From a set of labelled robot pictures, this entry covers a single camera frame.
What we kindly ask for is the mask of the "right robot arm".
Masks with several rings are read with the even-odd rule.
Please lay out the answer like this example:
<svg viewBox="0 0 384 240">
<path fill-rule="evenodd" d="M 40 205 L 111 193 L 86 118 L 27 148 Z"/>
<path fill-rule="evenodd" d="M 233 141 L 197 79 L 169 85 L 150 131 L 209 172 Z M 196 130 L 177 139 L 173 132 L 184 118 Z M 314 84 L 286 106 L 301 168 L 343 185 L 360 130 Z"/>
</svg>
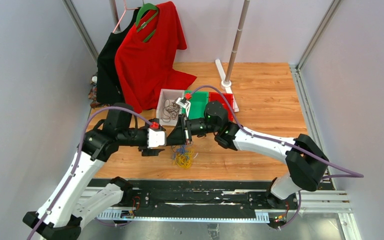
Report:
<svg viewBox="0 0 384 240">
<path fill-rule="evenodd" d="M 316 191 L 327 169 L 329 160 L 308 135 L 278 137 L 252 131 L 230 121 L 228 111 L 219 101 L 208 102 L 201 118 L 188 119 L 185 114 L 179 115 L 166 144 L 186 145 L 193 136 L 203 137 L 210 133 L 224 149 L 262 154 L 287 166 L 288 173 L 276 177 L 266 190 L 266 203 L 274 209 L 300 190 Z"/>
</svg>

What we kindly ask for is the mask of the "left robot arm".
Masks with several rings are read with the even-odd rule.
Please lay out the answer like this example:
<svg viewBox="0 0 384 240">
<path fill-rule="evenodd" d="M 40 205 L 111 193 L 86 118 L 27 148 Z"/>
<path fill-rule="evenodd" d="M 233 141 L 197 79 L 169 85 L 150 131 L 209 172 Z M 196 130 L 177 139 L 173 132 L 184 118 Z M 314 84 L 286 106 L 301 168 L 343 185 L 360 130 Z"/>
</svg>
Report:
<svg viewBox="0 0 384 240">
<path fill-rule="evenodd" d="M 36 211 L 29 211 L 23 222 L 31 228 L 27 239 L 39 234 L 45 240 L 76 240 L 82 230 L 112 205 L 129 206 L 133 201 L 132 185 L 115 177 L 91 198 L 78 203 L 95 174 L 120 146 L 139 147 L 146 155 L 157 155 L 167 145 L 167 135 L 157 118 L 146 119 L 132 106 L 121 103 L 93 113 L 107 112 L 91 130 L 85 127 L 69 168 L 61 181 Z"/>
</svg>

